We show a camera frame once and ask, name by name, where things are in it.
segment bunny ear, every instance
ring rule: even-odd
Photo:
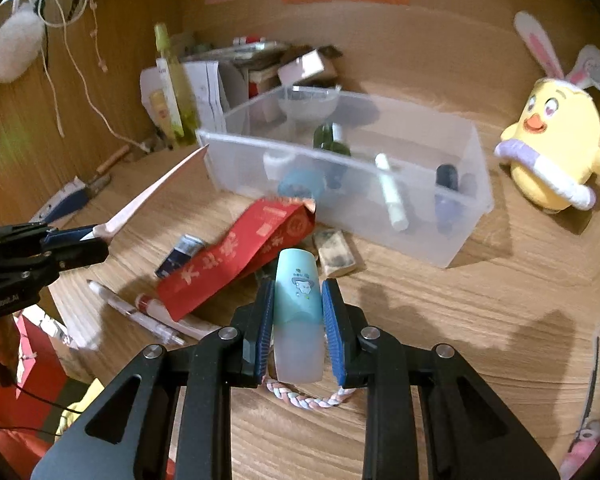
[[[590,86],[600,90],[600,50],[594,45],[584,46],[567,79],[583,90]]]
[[[531,14],[521,10],[516,14],[513,25],[526,47],[536,58],[536,61],[544,68],[548,77],[564,79],[564,72],[560,66],[560,61],[555,55],[554,47],[547,36],[542,25],[538,23]]]

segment plush toy eye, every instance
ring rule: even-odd
[[[549,118],[553,117],[558,109],[558,99],[553,97],[544,103],[544,114]]]

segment braided strap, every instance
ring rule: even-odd
[[[324,410],[327,408],[334,408],[335,406],[341,405],[346,402],[355,392],[355,388],[342,388],[340,387],[337,392],[331,395],[331,397],[316,399],[315,397],[306,396],[293,391],[288,384],[279,383],[271,377],[267,376],[262,381],[266,385],[267,390],[274,394],[277,398],[287,404],[291,404],[296,408],[302,408],[304,410]]]

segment orange beak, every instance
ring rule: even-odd
[[[523,123],[525,130],[532,134],[541,134],[546,130],[546,123],[542,122],[540,114],[533,114]]]

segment yellow cloth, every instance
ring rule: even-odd
[[[89,389],[84,394],[82,400],[74,402],[73,404],[69,404],[69,409],[75,410],[76,412],[83,412],[89,407],[89,405],[95,400],[95,398],[100,395],[100,393],[103,390],[104,386],[102,386],[102,383],[96,379],[95,381],[93,381],[93,383],[91,383],[91,386],[89,386]],[[62,415],[60,416],[60,424],[58,425],[58,430],[56,431],[56,433],[58,435],[62,435],[66,431],[66,429],[77,420],[79,416],[80,415],[78,413],[64,410],[64,412],[62,412]]]

